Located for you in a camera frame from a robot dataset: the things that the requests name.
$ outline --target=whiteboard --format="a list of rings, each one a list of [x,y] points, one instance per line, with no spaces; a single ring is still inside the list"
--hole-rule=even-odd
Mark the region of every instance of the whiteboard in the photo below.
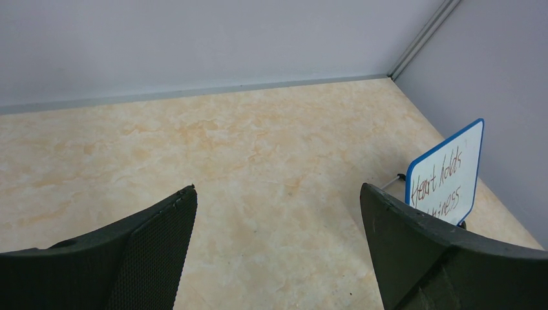
[[[409,165],[405,203],[454,225],[464,220],[474,206],[484,123],[477,119]]]

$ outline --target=wall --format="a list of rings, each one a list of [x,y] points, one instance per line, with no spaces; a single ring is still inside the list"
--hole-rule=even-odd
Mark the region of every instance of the wall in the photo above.
[[[481,178],[548,248],[548,2],[464,0],[396,80],[445,136],[485,118]]]
[[[0,4],[0,107],[386,74],[442,0]]]

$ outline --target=marble-patterned surface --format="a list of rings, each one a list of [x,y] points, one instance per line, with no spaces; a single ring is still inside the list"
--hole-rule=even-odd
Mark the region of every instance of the marble-patterned surface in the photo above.
[[[0,251],[48,247],[194,183],[175,309],[382,309],[361,184],[440,141],[389,79],[1,116]],[[467,223],[540,248],[481,182]]]

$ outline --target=blue-edged whiteboard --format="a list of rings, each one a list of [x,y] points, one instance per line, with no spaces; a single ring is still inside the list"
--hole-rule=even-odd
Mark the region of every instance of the blue-edged whiteboard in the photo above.
[[[484,120],[441,142],[407,169],[405,203],[457,225],[474,206]]]

